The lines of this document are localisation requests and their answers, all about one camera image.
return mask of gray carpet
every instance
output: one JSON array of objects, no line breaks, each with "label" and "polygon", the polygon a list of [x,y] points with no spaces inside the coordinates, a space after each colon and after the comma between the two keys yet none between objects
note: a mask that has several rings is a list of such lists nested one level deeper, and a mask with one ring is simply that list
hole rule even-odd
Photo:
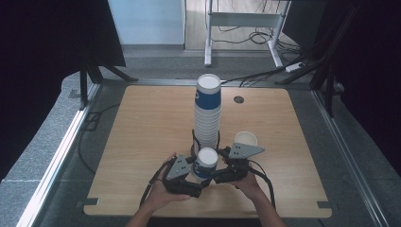
[{"label": "gray carpet", "polygon": [[[239,54],[235,57],[214,58],[213,66],[205,68],[203,57],[198,53],[180,52],[179,55],[162,57],[157,56],[157,53],[160,52],[156,51],[153,56],[145,58],[128,57],[127,68],[120,69],[139,79],[196,79],[205,73],[216,74],[221,79],[232,79],[274,68],[270,58],[253,57],[250,54],[245,54],[246,57],[242,58]],[[101,71],[105,81],[93,100],[90,111],[98,113],[109,107],[111,109],[102,114],[98,124],[86,122],[91,130],[85,131],[80,141],[76,140],[35,226],[124,226],[129,219],[89,217],[82,211],[94,178],[90,168],[97,168],[118,111],[118,107],[112,106],[121,101],[128,85],[110,71],[104,68]],[[288,76],[289,74],[282,73],[269,80],[280,80]],[[295,82],[306,84],[309,79],[310,76]],[[288,89],[288,92],[333,208],[333,216],[324,219],[285,218],[285,222],[288,226],[375,226],[323,121],[316,100],[307,90]],[[15,226],[18,222],[78,109],[78,93],[78,74],[75,74],[65,80],[61,96],[52,112],[17,165],[0,184],[0,226]],[[377,195],[390,226],[400,226],[400,178],[363,128],[347,112],[338,96],[334,98],[334,115],[357,163]],[[154,218],[149,226],[255,226],[256,222],[252,219]]]}]

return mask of white wall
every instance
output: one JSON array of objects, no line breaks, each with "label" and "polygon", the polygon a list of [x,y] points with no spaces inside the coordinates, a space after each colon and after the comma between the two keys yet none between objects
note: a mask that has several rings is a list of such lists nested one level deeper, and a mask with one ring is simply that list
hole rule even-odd
[{"label": "white wall", "polygon": [[183,0],[109,0],[121,44],[183,44]]}]

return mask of wooden table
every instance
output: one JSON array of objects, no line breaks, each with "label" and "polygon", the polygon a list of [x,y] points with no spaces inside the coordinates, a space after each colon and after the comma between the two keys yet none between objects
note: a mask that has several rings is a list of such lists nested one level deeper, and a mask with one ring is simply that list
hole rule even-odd
[{"label": "wooden table", "polygon": [[[88,215],[131,216],[149,179],[173,152],[190,156],[195,86],[127,88],[85,205]],[[242,96],[244,102],[234,102]],[[239,131],[256,135],[265,152],[254,155],[272,181],[283,218],[329,218],[321,180],[288,92],[268,88],[222,88],[220,147],[231,146]],[[219,162],[218,168],[224,168]],[[262,179],[259,184],[269,195]],[[155,214],[182,218],[256,218],[252,203],[228,183],[211,185],[198,199],[172,202]]]}]

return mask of blue paper cup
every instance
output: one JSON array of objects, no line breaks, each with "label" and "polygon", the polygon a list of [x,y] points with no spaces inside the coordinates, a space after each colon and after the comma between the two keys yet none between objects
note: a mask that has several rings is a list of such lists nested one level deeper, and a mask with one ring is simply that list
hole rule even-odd
[{"label": "blue paper cup", "polygon": [[204,74],[198,78],[197,92],[195,94],[195,104],[207,111],[219,111],[221,104],[220,78],[213,74]]}]

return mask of stack of paper cups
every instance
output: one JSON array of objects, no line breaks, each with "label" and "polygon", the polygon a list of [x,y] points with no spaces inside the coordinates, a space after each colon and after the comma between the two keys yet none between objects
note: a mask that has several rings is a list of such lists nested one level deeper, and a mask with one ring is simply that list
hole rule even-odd
[{"label": "stack of paper cups", "polygon": [[220,78],[213,74],[199,77],[195,95],[195,129],[200,148],[216,148],[220,123]]}]

